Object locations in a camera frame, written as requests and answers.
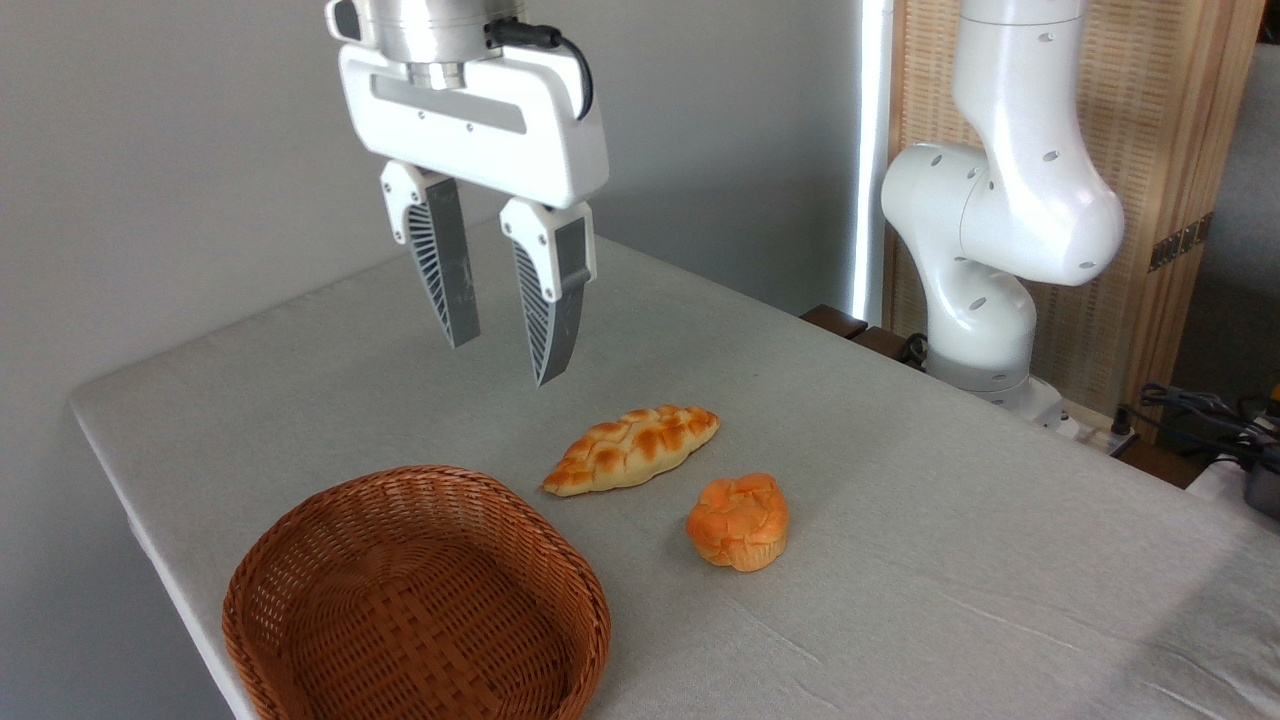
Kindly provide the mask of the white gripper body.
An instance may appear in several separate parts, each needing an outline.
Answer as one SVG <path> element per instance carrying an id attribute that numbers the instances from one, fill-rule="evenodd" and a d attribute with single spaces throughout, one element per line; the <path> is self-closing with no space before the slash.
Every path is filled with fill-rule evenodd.
<path id="1" fill-rule="evenodd" d="M 355 44 L 338 67 L 355 133 L 379 156 L 558 209 L 608 181 L 602 110 L 579 118 L 582 77 L 562 49 L 507 47 L 465 63 L 465 86 L 448 90 Z"/>

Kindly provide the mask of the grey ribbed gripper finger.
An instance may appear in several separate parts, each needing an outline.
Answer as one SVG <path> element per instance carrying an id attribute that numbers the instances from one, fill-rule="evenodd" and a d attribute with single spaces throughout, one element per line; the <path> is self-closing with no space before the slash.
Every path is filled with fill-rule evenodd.
<path id="1" fill-rule="evenodd" d="M 511 199 L 500 228 L 515 254 L 524 322 L 538 386 L 561 375 L 576 343 L 586 284 L 596 277 L 593 213 Z"/>
<path id="2" fill-rule="evenodd" d="M 389 160 L 380 178 L 390 232 L 410 249 L 451 347 L 480 336 L 465 215 L 454 178 Z"/>

